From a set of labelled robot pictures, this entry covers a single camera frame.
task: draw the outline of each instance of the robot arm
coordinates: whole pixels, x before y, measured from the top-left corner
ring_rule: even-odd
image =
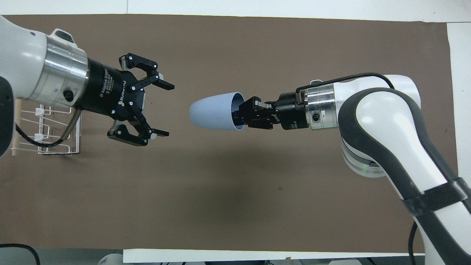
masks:
[[[162,79],[154,61],[128,53],[120,57],[122,70],[118,70],[88,58],[63,30],[46,35],[16,26],[1,16],[0,58],[2,89],[10,87],[14,99],[109,116],[115,123],[108,137],[135,146],[169,135],[151,128],[142,114],[144,87],[152,84],[165,90],[175,88]],[[137,80],[131,68],[145,71],[146,77]],[[2,122],[9,121],[4,114]],[[128,133],[124,121],[129,121],[138,135]]]
[[[339,83],[357,77],[361,78]],[[362,176],[387,176],[443,262],[471,264],[471,191],[427,136],[420,96],[410,78],[365,73],[313,81],[281,94],[277,101],[262,103],[252,97],[215,116],[220,111],[210,109],[215,100],[225,99],[225,105],[236,101],[221,96],[195,102],[190,108],[193,123],[213,129],[227,119],[261,129],[272,129],[273,124],[285,130],[339,127],[347,165]],[[203,116],[219,120],[210,122]],[[426,258],[434,251],[427,248],[426,244]]]

